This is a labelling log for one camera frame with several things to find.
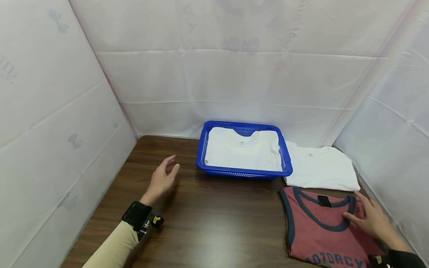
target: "blue plastic basket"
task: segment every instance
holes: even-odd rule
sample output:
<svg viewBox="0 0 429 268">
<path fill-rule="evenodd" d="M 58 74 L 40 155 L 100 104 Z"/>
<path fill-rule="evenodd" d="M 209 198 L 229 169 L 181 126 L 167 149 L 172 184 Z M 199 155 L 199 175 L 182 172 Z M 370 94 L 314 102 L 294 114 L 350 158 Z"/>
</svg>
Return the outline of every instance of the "blue plastic basket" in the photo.
<svg viewBox="0 0 429 268">
<path fill-rule="evenodd" d="M 231 128 L 242 136 L 249 137 L 255 131 L 272 130 L 278 134 L 278 145 L 280 146 L 281 167 L 283 171 L 267 171 L 255 169 L 233 169 L 218 166 L 207 166 L 204 163 L 205 151 L 207 149 L 208 133 L 214 127 Z M 203 169 L 208 175 L 218 176 L 236 176 L 248 177 L 261 180 L 274 180 L 277 176 L 289 176 L 292 174 L 292 164 L 290 163 L 289 152 L 281 131 L 276 126 L 260 125 L 252 123 L 224 122 L 224 121 L 207 121 L 201 131 L 199 138 L 198 150 L 196 153 L 196 165 Z"/>
</svg>

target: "white t-shirt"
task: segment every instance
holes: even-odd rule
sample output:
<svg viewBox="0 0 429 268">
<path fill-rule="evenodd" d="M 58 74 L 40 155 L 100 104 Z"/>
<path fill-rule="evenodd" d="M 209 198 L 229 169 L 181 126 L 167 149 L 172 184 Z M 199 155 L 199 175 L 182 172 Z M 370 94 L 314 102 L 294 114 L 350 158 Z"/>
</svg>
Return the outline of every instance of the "white t-shirt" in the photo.
<svg viewBox="0 0 429 268">
<path fill-rule="evenodd" d="M 334 147 L 304 148 L 286 141 L 293 173 L 288 186 L 342 191 L 360 190 L 352 161 Z"/>
<path fill-rule="evenodd" d="M 283 171 L 275 131 L 255 131 L 241 136 L 235 130 L 214 127 L 208 133 L 204 163 L 236 169 Z"/>
</svg>

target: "shirt tag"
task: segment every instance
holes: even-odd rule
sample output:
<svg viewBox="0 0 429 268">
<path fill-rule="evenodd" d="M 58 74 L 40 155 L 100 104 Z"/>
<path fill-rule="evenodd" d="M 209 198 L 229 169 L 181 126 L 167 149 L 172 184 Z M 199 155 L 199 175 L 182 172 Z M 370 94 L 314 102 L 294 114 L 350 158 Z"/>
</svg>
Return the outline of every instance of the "shirt tag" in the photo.
<svg viewBox="0 0 429 268">
<path fill-rule="evenodd" d="M 319 204 L 322 207 L 332 208 L 331 202 L 329 202 L 329 198 L 327 196 L 317 196 L 319 199 Z"/>
</svg>

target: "wooden table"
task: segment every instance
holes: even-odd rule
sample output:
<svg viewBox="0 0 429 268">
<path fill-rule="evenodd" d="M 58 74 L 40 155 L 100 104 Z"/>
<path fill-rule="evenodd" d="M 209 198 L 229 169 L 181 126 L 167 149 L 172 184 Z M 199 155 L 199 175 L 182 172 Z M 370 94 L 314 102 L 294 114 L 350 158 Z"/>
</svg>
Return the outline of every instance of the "wooden table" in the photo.
<svg viewBox="0 0 429 268">
<path fill-rule="evenodd" d="M 153 209 L 164 217 L 163 227 L 150 229 L 127 267 L 316 267 L 287 254 L 286 219 L 277 193 L 285 187 L 283 179 L 208 177 L 196 167 L 197 146 L 197 140 L 142 137 L 62 267 L 82 267 L 143 195 L 156 167 L 173 154 L 181 165 L 178 184 Z"/>
</svg>

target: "beige sleeve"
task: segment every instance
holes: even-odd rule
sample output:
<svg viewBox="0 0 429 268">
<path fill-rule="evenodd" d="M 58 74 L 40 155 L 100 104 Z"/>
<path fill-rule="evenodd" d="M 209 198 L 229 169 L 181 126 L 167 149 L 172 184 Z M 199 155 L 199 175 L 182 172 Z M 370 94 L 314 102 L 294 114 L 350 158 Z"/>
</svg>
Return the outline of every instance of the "beige sleeve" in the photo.
<svg viewBox="0 0 429 268">
<path fill-rule="evenodd" d="M 138 243 L 137 232 L 131 225 L 121 221 L 83 268 L 122 268 Z"/>
</svg>

